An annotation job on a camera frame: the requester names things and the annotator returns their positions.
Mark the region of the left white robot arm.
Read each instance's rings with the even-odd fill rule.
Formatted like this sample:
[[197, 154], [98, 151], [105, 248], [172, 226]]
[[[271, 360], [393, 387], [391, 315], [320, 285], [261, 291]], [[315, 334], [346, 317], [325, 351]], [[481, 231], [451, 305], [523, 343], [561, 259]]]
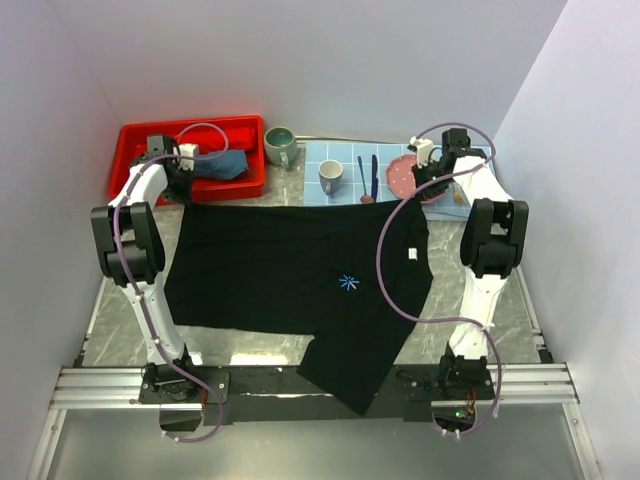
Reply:
[[120, 287], [132, 305], [147, 349], [147, 362], [170, 369], [163, 390], [178, 402], [197, 393], [199, 378], [172, 319], [164, 291], [166, 252], [153, 215], [160, 199], [192, 202], [195, 160], [167, 135], [150, 135], [121, 191], [91, 211], [91, 227], [103, 275]]

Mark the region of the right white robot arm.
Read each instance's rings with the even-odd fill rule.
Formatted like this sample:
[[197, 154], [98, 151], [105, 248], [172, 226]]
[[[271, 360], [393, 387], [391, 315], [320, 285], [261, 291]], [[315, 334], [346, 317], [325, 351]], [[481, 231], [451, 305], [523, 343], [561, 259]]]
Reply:
[[422, 201], [433, 202], [454, 183], [470, 204], [459, 250], [465, 267], [463, 321], [446, 350], [447, 356], [467, 363], [488, 355], [486, 334], [504, 285], [521, 262], [529, 207], [500, 185], [490, 168], [495, 154], [473, 147], [467, 126], [445, 126], [439, 146], [419, 135], [410, 139], [408, 149], [416, 154], [412, 173]]

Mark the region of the black t shirt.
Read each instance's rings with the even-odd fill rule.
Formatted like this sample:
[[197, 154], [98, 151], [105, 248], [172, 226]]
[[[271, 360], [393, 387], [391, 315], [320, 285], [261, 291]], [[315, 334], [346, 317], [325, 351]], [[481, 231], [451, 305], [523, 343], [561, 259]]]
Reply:
[[416, 203], [187, 208], [165, 294], [176, 324], [307, 335], [299, 374], [364, 413], [433, 276]]

